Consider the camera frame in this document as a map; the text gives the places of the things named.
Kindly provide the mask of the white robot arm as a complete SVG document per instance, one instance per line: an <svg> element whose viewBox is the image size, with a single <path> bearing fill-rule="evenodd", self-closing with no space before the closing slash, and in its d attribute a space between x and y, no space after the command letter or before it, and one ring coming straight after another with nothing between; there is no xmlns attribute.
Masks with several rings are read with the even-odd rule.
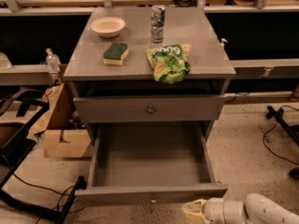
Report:
<svg viewBox="0 0 299 224"><path fill-rule="evenodd" d="M193 224L299 224L299 216L258 193L244 201L223 198L185 203L185 217Z"/></svg>

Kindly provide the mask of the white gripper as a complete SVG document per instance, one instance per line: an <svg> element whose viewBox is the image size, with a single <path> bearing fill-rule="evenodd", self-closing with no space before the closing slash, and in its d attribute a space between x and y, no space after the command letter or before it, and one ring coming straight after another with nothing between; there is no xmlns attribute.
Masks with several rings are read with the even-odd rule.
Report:
<svg viewBox="0 0 299 224"><path fill-rule="evenodd" d="M203 212L209 224L246 224L245 206L240 201L228 201L222 198L199 199L182 206L189 224L206 224Z"/></svg>

